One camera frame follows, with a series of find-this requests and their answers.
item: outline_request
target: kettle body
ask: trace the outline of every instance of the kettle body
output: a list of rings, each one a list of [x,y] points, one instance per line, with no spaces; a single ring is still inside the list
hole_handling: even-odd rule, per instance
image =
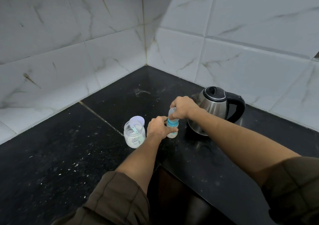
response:
[[[222,119],[227,118],[229,104],[235,104],[237,106],[235,113],[226,119],[230,122],[236,122],[245,111],[245,101],[241,96],[226,92],[217,86],[206,87],[200,93],[193,94],[192,99],[200,108]],[[196,122],[189,119],[188,124],[198,134],[207,136]]]

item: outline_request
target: wall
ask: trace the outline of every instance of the wall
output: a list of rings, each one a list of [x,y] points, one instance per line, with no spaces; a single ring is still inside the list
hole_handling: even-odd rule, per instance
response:
[[[142,0],[0,5],[0,144],[146,63]]]
[[[143,1],[148,65],[319,131],[319,0]]]

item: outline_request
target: sleeve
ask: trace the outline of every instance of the sleeve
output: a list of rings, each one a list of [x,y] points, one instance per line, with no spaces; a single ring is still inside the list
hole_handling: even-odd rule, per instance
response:
[[[52,225],[148,224],[150,206],[139,185],[124,173],[107,172],[88,201]]]
[[[275,167],[262,192],[279,224],[319,224],[319,159],[296,157]]]

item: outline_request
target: kettle base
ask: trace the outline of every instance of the kettle base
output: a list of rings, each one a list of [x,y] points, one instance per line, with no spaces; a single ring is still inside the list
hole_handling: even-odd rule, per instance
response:
[[[205,133],[205,132],[201,129],[201,127],[198,126],[198,124],[197,124],[196,122],[194,122],[194,121],[188,119],[188,125],[190,126],[190,128],[191,128],[194,132],[196,132],[196,133],[198,133],[198,134],[200,134],[200,135],[203,135],[203,136],[208,136],[208,134]]]

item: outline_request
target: black kettle lid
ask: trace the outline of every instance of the black kettle lid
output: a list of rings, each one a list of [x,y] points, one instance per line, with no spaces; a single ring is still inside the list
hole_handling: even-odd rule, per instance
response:
[[[203,90],[205,98],[214,102],[223,102],[226,99],[225,91],[217,86],[209,86]]]

